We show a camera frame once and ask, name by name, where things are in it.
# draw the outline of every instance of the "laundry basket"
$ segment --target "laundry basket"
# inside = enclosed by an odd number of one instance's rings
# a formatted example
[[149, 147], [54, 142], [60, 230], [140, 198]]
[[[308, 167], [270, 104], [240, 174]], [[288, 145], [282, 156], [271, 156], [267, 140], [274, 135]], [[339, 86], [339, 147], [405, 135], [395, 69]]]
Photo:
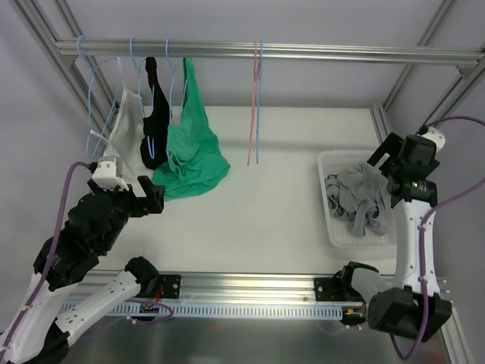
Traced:
[[330, 242], [339, 248], [396, 248], [396, 222], [391, 209], [388, 209], [386, 213], [387, 232], [382, 236], [375, 234], [369, 228], [365, 228], [365, 236], [356, 237], [350, 233], [349, 221], [342, 221], [330, 216], [325, 180], [331, 174], [338, 174], [347, 168], [356, 166], [359, 162], [367, 161], [372, 153], [372, 150], [334, 150], [322, 152], [318, 156], [318, 172], [320, 175], [321, 194], [324, 199], [328, 236]]

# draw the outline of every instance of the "aluminum frame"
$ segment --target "aluminum frame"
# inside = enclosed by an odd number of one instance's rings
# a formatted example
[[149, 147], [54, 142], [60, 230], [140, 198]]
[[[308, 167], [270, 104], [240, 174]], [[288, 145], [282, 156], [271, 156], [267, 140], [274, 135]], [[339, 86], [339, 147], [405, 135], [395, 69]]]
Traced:
[[[443, 0], [434, 16], [431, 18], [430, 23], [427, 25], [426, 30], [423, 32], [423, 35], [418, 41], [417, 46], [427, 46], [432, 38], [436, 35], [437, 31], [443, 25], [444, 20], [449, 16], [453, 6], [457, 0]], [[414, 73], [415, 66], [412, 64], [406, 65], [403, 69], [401, 74], [399, 75], [396, 83], [393, 86], [392, 91], [390, 92], [389, 96], [387, 96], [386, 101], [384, 102], [384, 110], [389, 111], [391, 106], [393, 105], [394, 101], [401, 93], [402, 89], [407, 84], [409, 77]]]
[[[52, 23], [46, 17], [37, 0], [9, 0], [11, 6], [18, 13], [26, 28], [39, 47], [45, 53], [58, 71], [61, 79], [74, 95], [82, 108], [87, 110], [88, 86], [73, 60], [77, 57], [76, 38], [58, 39], [58, 34]], [[65, 0], [55, 0], [55, 4], [63, 17], [72, 36], [81, 35], [75, 17]], [[435, 30], [430, 25], [430, 34]], [[427, 42], [427, 32], [422, 41]], [[89, 56], [92, 64], [94, 55], [129, 55], [128, 39], [87, 39], [83, 42], [83, 50]], [[137, 39], [133, 44], [135, 55], [164, 55], [164, 40]], [[389, 63], [389, 64], [441, 64], [458, 67], [471, 67], [470, 74], [460, 76], [446, 94], [443, 102], [436, 108], [429, 119], [449, 112], [483, 76], [485, 61], [479, 49], [433, 49], [426, 46], [413, 48], [390, 47], [354, 47], [341, 45], [291, 45], [267, 44], [266, 58], [313, 60], [313, 61], [346, 61], [356, 63]], [[169, 51], [173, 56], [191, 56], [203, 58], [252, 58], [254, 57], [254, 43], [252, 42], [190, 42], [171, 41]], [[104, 77], [99, 76], [99, 82], [105, 95], [112, 95]], [[404, 82], [399, 78], [396, 84], [402, 87]], [[386, 112], [382, 105], [375, 105], [371, 109], [377, 135], [382, 138], [390, 131]], [[94, 124], [101, 130], [105, 122], [100, 103], [93, 97], [92, 117]], [[103, 281], [112, 279], [114, 271], [92, 271], [80, 284], [74, 299], [82, 299], [96, 289]], [[313, 278], [315, 275], [236, 275], [214, 273], [182, 273], [184, 283], [181, 300], [183, 302], [200, 302], [208, 304], [237, 304], [258, 303], [263, 305], [280, 303], [283, 305], [296, 304], [308, 306], [314, 304]], [[351, 303], [334, 303], [349, 305]], [[458, 318], [453, 310], [450, 319], [442, 328], [443, 340], [449, 353], [450, 362], [473, 362], [469, 349], [465, 343]]]
[[[60, 38], [55, 45], [62, 55], [77, 55], [76, 38]], [[133, 55], [165, 56], [166, 39], [138, 39], [132, 42]], [[85, 55], [129, 56], [129, 39], [86, 38], [81, 42]], [[173, 57], [254, 58], [253, 42], [216, 42], [171, 39]], [[303, 45], [265, 43], [264, 58], [339, 61], [386, 64], [439, 64], [475, 67], [483, 58], [479, 49], [437, 49], [430, 47], [365, 47], [350, 45]]]
[[[66, 59], [59, 53], [55, 46], [58, 36], [51, 22], [42, 10], [42, 6], [37, 0], [9, 0], [12, 8], [17, 12], [25, 27], [29, 30], [32, 37], [37, 41], [39, 47], [50, 60], [54, 69], [58, 72], [67, 88], [73, 94], [77, 103], [83, 110], [88, 110], [88, 85], [80, 75], [75, 64], [66, 62]], [[92, 97], [92, 122], [95, 127], [102, 129], [105, 116], [99, 101], [95, 96]]]

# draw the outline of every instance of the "white table surface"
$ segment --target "white table surface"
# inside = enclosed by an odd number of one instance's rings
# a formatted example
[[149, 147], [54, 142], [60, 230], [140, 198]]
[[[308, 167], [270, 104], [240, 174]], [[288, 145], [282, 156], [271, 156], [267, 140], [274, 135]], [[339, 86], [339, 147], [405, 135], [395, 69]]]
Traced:
[[325, 224], [317, 156], [375, 149], [369, 110], [262, 108], [260, 161], [253, 148], [250, 166], [251, 108], [206, 112], [229, 174], [202, 196], [166, 202], [161, 215], [130, 219], [96, 268], [122, 269], [145, 256], [161, 271], [329, 274], [355, 260], [394, 273], [395, 251], [337, 248]]

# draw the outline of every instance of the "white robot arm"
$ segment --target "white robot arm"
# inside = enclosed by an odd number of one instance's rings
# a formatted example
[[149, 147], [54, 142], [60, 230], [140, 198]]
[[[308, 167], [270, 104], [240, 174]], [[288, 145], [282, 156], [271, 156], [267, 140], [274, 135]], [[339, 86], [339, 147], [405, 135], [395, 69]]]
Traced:
[[158, 270], [143, 257], [133, 258], [110, 284], [71, 311], [59, 314], [64, 301], [98, 264], [98, 257], [113, 247], [129, 218], [163, 211], [163, 187], [154, 187], [147, 177], [139, 177], [146, 196], [136, 197], [121, 178], [120, 162], [103, 157], [91, 166], [93, 176], [88, 185], [92, 193], [69, 211], [53, 264], [42, 282], [53, 239], [44, 243], [23, 305], [0, 336], [4, 345], [0, 359], [13, 364], [59, 363], [69, 347], [113, 307], [140, 292], [150, 295], [155, 291]]
[[[397, 226], [396, 275], [392, 287], [376, 268], [350, 262], [342, 270], [343, 289], [359, 293], [368, 304], [370, 328], [427, 341], [450, 317], [452, 306], [441, 300], [433, 262], [433, 223], [437, 187], [426, 180], [439, 162], [444, 145], [436, 129], [405, 140], [391, 133], [369, 158], [388, 179]], [[420, 332], [425, 320], [425, 330]]]

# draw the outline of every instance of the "clothing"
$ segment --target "clothing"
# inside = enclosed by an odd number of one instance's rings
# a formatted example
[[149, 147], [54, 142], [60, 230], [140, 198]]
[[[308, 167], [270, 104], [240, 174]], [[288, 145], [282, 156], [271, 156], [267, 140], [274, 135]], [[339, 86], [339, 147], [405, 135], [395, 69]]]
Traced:
[[153, 184], [165, 185], [166, 200], [198, 196], [212, 190], [230, 169], [209, 127], [191, 58], [183, 59], [183, 73], [186, 92], [181, 124], [168, 127], [170, 158], [155, 170], [152, 178]]
[[[143, 133], [145, 137], [139, 146], [143, 164], [148, 169], [156, 169], [167, 161], [167, 135], [170, 123], [170, 107], [157, 78], [157, 61], [153, 57], [145, 60], [145, 70], [148, 74], [149, 86], [153, 90], [153, 112], [143, 118]], [[152, 147], [154, 158], [150, 156]]]
[[386, 211], [390, 209], [387, 179], [379, 169], [361, 162], [325, 180], [330, 214], [351, 222], [353, 235], [363, 237], [365, 227], [378, 235], [386, 233]]

